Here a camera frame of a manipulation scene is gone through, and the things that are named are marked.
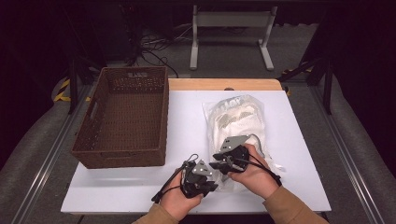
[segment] gray carpet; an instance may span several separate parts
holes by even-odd
[[[298,65],[304,50],[315,32],[316,26],[275,27],[268,49],[275,71],[268,72],[262,60],[256,39],[260,31],[247,29],[242,34],[231,34],[224,30],[200,32],[198,69],[191,71],[191,42],[184,40],[163,51],[158,56],[166,56],[181,77],[261,77],[280,76],[285,69]],[[158,60],[145,54],[148,61]],[[147,63],[139,59],[140,65]],[[329,130],[324,115],[303,82],[300,75],[292,82],[284,83],[290,88],[290,103],[308,145],[314,164],[322,176],[321,181],[329,198],[332,211],[327,213],[331,223],[370,223],[361,205],[361,200],[352,185],[346,168],[340,159],[337,145]],[[12,218],[29,190],[35,173],[46,158],[64,119],[69,104],[57,102],[20,141],[6,166],[0,173],[0,223],[11,223]],[[77,167],[77,160],[69,150],[73,146],[74,133],[81,123],[84,109],[72,125],[69,135],[49,178],[34,204],[25,223],[130,223],[139,216],[74,216],[60,212],[67,185]],[[332,118],[343,136],[350,154],[366,181],[367,188],[378,206],[385,223],[396,223],[396,181],[380,159],[367,132],[345,101],[336,80],[332,93]],[[200,223],[201,217],[188,217],[188,223]],[[241,223],[246,217],[235,217],[234,223]],[[260,223],[260,217],[250,217],[251,223]]]

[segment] metal rail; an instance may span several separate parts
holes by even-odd
[[[347,148],[346,143],[344,142],[343,137],[341,136],[338,128],[332,119],[332,116],[326,112],[322,104],[322,96],[318,87],[313,86],[309,87],[311,94],[314,96],[315,101],[322,113],[327,125],[329,126],[332,136],[337,144],[338,155],[340,156],[341,162],[344,164],[346,168],[346,172],[349,175],[350,181],[358,194],[359,199],[361,200],[361,204],[363,205],[363,209],[366,212],[367,217],[370,220],[370,223],[385,223],[384,219],[381,217],[381,214],[378,211],[378,208],[375,205],[373,197],[370,194],[370,191],[367,189],[366,183],[364,182],[361,173],[358,170],[355,162],[352,159],[352,156],[349,153],[349,149]]]
[[[37,201],[41,190],[44,188],[44,185],[47,182],[47,179],[50,176],[50,172],[52,171],[55,162],[57,161],[59,154],[64,145],[64,139],[66,138],[67,134],[69,133],[70,127],[74,123],[78,111],[81,109],[81,106],[85,102],[85,98],[88,96],[90,89],[92,86],[83,86],[80,96],[78,98],[78,105],[74,113],[68,115],[64,121],[64,125],[62,126],[61,130],[59,131],[58,136],[56,137],[54,143],[52,144],[51,149],[49,150],[49,154],[47,158],[44,160],[43,164],[41,165],[40,170],[35,175],[35,179],[32,183],[32,186],[29,188],[23,202],[21,203],[18,212],[16,213],[15,217],[13,218],[11,223],[24,223],[27,218],[29,217],[30,213],[33,210],[35,202]]]

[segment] person's right hand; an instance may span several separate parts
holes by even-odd
[[[259,153],[257,153],[256,148],[253,145],[245,144],[244,147],[247,148],[250,155],[254,156],[269,169],[267,162],[259,155]],[[249,160],[258,163],[252,157],[250,157]],[[279,188],[275,180],[267,172],[254,165],[248,165],[244,173],[229,172],[228,176],[232,180],[245,185],[247,189],[264,199],[267,199]]]

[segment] white plastic bag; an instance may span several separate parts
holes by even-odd
[[[211,161],[216,161],[212,156],[219,153],[225,138],[250,135],[246,143],[254,145],[259,154],[268,162],[270,169],[276,170],[265,147],[265,123],[261,107],[262,103],[250,95],[236,96],[218,103],[203,104]],[[219,191],[236,192],[246,189],[242,184],[234,182],[218,170],[213,173],[212,177],[219,185],[217,189]]]

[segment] floor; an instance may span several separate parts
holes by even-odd
[[[198,69],[189,69],[191,35],[153,51],[179,77],[279,77],[295,68],[317,26],[274,27],[268,44],[275,70],[265,69],[255,29],[207,29],[199,33]],[[145,53],[151,63],[158,59]],[[139,65],[146,65],[139,59]],[[121,66],[123,62],[109,62]],[[176,74],[168,70],[170,77]],[[308,87],[301,74],[282,83],[290,89],[290,104],[321,176],[332,211],[330,223],[396,223],[396,180],[378,155],[367,132],[343,97],[336,79],[332,85],[332,114],[320,103],[322,83]],[[63,81],[54,88],[54,94]],[[92,94],[80,87],[81,95]],[[69,153],[89,102],[68,115],[69,102],[56,102],[22,138],[0,172],[0,223],[131,223],[140,216],[74,216],[60,212],[78,161]],[[182,223],[262,223],[266,216],[187,216]]]

